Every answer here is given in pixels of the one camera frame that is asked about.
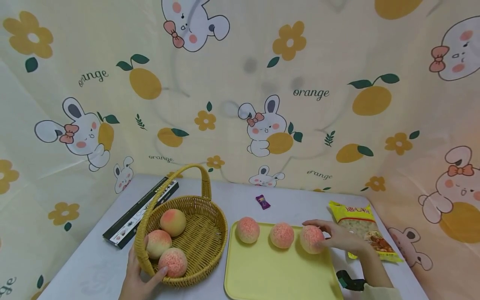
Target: basket handle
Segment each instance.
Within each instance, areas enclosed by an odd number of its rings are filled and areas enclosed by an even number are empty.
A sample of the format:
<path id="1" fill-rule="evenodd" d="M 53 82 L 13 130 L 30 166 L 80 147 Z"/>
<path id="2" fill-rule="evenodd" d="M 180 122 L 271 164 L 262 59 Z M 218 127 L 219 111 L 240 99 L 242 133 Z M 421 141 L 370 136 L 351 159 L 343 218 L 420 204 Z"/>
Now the basket handle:
<path id="1" fill-rule="evenodd" d="M 140 263 L 140 267 L 142 270 L 144 270 L 147 274 L 150 276 L 155 275 L 155 271 L 153 270 L 152 264 L 148 260 L 148 253 L 147 250 L 145 249 L 145 244 L 144 244 L 144 239 L 146 236 L 146 228 L 148 224 L 148 219 L 150 219 L 150 216 L 153 212 L 153 209 L 158 202 L 158 199 L 160 198 L 161 195 L 165 192 L 165 189 L 172 183 L 172 181 L 180 175 L 183 171 L 190 169 L 190 168 L 199 168 L 201 173 L 202 173 L 202 198 L 205 200 L 212 200 L 212 190 L 210 186 L 210 176 L 208 176 L 208 172 L 205 170 L 202 165 L 199 164 L 190 164 L 183 166 L 179 170 L 177 170 L 175 173 L 173 173 L 156 191 L 155 196 L 153 197 L 152 201 L 148 204 L 147 209 L 145 210 L 145 213 L 142 217 L 142 220 L 140 221 L 140 224 L 138 225 L 137 228 L 137 233 L 135 235 L 135 242 L 133 244 L 135 248 L 135 253 L 137 255 L 138 261 Z"/>

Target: yellow plastic tray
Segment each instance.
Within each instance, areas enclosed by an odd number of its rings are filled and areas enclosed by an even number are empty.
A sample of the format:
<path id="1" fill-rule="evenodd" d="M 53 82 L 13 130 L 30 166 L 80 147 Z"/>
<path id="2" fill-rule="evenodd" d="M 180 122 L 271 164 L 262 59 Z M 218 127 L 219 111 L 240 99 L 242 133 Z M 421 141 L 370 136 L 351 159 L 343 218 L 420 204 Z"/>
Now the yellow plastic tray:
<path id="1" fill-rule="evenodd" d="M 235 300 L 343 300 L 328 250 L 312 255 L 300 245 L 301 227 L 293 226 L 295 241 L 289 249 L 275 247 L 270 239 L 274 224 L 258 223 L 260 237 L 245 244 L 230 231 L 225 292 Z"/>

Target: fabric backdrop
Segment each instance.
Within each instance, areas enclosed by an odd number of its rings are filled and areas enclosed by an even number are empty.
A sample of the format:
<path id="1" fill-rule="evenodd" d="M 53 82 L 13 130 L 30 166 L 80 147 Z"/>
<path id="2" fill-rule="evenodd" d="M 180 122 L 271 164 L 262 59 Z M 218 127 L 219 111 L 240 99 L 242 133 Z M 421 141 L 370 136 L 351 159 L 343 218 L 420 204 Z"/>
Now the fabric backdrop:
<path id="1" fill-rule="evenodd" d="M 478 1 L 3 0 L 0 17 L 2 298 L 36 299 L 134 173 L 188 163 L 364 195 L 430 299 L 475 298 Z"/>

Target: purple candy wrapper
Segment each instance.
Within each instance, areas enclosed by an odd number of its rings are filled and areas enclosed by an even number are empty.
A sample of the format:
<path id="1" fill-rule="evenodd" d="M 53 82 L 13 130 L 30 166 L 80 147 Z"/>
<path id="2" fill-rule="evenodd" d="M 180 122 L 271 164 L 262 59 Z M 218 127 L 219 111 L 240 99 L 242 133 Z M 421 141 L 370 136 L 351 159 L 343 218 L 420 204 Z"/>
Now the purple candy wrapper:
<path id="1" fill-rule="evenodd" d="M 260 195 L 258 197 L 255 197 L 257 199 L 257 202 L 262 206 L 263 209 L 267 209 L 270 207 L 270 204 L 265 200 L 265 197 L 263 195 Z"/>

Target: peach-shaped steamed bun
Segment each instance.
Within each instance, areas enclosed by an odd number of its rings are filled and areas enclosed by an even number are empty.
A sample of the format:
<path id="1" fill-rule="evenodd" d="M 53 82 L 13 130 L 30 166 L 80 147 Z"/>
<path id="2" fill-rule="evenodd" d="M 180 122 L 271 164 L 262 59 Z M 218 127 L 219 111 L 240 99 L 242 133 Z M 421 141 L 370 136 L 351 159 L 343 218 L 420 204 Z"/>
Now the peach-shaped steamed bun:
<path id="1" fill-rule="evenodd" d="M 167 276 L 172 278 L 182 277 L 187 271 L 187 257 L 182 250 L 170 248 L 163 252 L 158 261 L 158 269 L 168 266 Z"/>
<path id="2" fill-rule="evenodd" d="M 295 239 L 292 226 L 287 223 L 277 223 L 270 231 L 270 240 L 280 249 L 288 249 Z"/>
<path id="3" fill-rule="evenodd" d="M 260 235 L 260 226 L 254 219 L 245 216 L 238 221 L 236 232 L 242 242 L 253 244 Z"/>
<path id="4" fill-rule="evenodd" d="M 154 230 L 148 234 L 147 253 L 152 259 L 159 259 L 166 249 L 172 246 L 172 238 L 163 230 Z"/>
<path id="5" fill-rule="evenodd" d="M 324 233 L 313 225 L 307 225 L 300 232 L 300 244 L 309 254 L 319 254 L 324 249 L 318 243 L 325 239 Z"/>
<path id="6" fill-rule="evenodd" d="M 178 209 L 169 209 L 160 218 L 160 227 L 171 237 L 179 236 L 187 226 L 185 214 Z"/>

